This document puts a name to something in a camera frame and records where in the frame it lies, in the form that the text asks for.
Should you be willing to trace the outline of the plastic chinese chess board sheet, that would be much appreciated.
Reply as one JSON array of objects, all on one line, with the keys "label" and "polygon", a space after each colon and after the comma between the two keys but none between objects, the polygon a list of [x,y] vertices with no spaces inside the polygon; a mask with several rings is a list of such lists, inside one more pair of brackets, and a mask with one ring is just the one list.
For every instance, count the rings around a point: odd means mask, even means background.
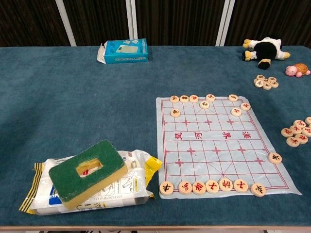
[{"label": "plastic chinese chess board sheet", "polygon": [[[169,181],[174,190],[169,199],[183,199],[181,181],[245,180],[261,183],[267,194],[299,194],[283,164],[273,164],[268,155],[275,152],[253,110],[233,116],[245,97],[236,102],[216,97],[208,109],[200,104],[171,103],[156,99],[157,156],[162,161],[159,182]],[[172,109],[180,110],[172,117]]]}]

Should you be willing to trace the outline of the blue cardboard box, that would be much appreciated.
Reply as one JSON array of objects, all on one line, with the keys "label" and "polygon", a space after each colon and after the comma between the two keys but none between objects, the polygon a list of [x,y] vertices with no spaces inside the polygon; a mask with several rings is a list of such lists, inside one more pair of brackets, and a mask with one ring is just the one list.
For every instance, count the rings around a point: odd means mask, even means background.
[{"label": "blue cardboard box", "polygon": [[147,40],[108,40],[100,45],[97,61],[103,64],[148,62]]}]

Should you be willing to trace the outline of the teal table cloth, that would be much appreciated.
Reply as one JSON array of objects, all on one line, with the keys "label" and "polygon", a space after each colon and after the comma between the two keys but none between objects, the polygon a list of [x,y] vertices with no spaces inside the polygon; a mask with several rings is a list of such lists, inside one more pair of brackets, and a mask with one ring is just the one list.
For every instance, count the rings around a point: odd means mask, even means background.
[{"label": "teal table cloth", "polygon": [[[104,65],[97,47],[0,48],[0,228],[16,226],[311,226],[311,143],[291,148],[280,130],[311,116],[311,49],[286,46],[286,61],[260,70],[242,47],[150,46],[149,62]],[[257,75],[277,88],[255,87]],[[118,150],[157,155],[156,98],[246,97],[300,195],[164,200],[114,209],[36,216],[19,211],[35,162],[72,156],[107,139]]]}]

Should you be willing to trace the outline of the white yellow wet wipes pack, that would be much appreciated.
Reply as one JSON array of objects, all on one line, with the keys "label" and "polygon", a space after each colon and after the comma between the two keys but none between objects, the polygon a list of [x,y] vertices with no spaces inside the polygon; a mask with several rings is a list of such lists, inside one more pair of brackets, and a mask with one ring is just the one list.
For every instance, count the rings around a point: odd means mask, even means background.
[{"label": "white yellow wet wipes pack", "polygon": [[153,196],[147,185],[162,162],[142,150],[120,150],[119,154],[128,167],[128,173],[71,210],[62,204],[48,175],[52,167],[67,158],[35,163],[31,189],[19,210],[35,215],[54,215],[144,204]]}]

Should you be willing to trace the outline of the dark slatted screen panel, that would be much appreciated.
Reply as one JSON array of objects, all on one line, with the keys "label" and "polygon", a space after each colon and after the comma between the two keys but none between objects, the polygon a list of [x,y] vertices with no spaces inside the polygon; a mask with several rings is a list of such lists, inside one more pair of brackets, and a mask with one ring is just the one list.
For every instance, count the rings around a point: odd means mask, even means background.
[{"label": "dark slatted screen panel", "polygon": [[225,0],[135,0],[149,46],[214,46]]},{"label": "dark slatted screen panel", "polygon": [[0,0],[0,47],[69,45],[55,0]]},{"label": "dark slatted screen panel", "polygon": [[235,0],[225,45],[267,36],[311,48],[311,0]]},{"label": "dark slatted screen panel", "polygon": [[78,46],[129,38],[125,0],[63,0]]}]

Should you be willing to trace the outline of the green yellow sponge with hole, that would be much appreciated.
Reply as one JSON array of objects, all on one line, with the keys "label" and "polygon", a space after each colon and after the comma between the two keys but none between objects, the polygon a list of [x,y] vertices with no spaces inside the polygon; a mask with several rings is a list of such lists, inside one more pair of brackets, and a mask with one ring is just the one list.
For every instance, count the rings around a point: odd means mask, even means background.
[{"label": "green yellow sponge with hole", "polygon": [[52,167],[49,176],[62,204],[73,209],[127,172],[123,158],[103,140]]}]

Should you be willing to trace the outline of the black white plush penguin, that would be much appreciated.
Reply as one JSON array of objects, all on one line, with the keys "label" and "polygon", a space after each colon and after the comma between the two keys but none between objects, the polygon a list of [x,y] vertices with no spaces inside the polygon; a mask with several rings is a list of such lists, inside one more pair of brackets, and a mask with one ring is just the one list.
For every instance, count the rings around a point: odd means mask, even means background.
[{"label": "black white plush penguin", "polygon": [[242,53],[243,61],[258,60],[258,68],[268,69],[272,60],[286,60],[289,52],[281,50],[282,42],[278,37],[265,37],[262,40],[245,39]]}]

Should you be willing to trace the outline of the pink brown turtle toy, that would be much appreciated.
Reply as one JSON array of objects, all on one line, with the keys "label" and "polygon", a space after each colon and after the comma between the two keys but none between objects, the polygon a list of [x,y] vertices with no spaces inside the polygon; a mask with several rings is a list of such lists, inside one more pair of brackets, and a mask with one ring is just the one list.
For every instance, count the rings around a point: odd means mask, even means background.
[{"label": "pink brown turtle toy", "polygon": [[293,66],[288,66],[285,70],[285,74],[287,76],[296,76],[297,78],[300,78],[303,75],[310,75],[311,71],[306,64],[298,63]]}]

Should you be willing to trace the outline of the white screen frame post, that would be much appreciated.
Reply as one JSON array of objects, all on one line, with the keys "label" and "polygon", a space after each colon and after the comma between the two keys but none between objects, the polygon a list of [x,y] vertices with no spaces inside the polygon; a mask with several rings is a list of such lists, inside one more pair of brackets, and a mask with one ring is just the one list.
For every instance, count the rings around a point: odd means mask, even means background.
[{"label": "white screen frame post", "polygon": [[137,27],[137,14],[136,14],[136,1],[125,0],[129,39],[138,39],[138,27]]},{"label": "white screen frame post", "polygon": [[215,46],[224,46],[235,0],[225,0]]},{"label": "white screen frame post", "polygon": [[72,31],[72,28],[71,28],[71,25],[70,25],[70,21],[69,21],[69,18],[68,18],[68,14],[67,14],[64,2],[63,2],[63,0],[55,0],[55,2],[56,2],[56,5],[57,5],[57,8],[58,8],[60,17],[62,19],[62,22],[63,22],[64,28],[65,28],[65,31],[66,31],[66,34],[67,34],[70,46],[71,47],[76,47],[77,46],[76,45],[76,41],[75,41],[75,38],[74,38],[74,35],[73,35],[73,31]]}]

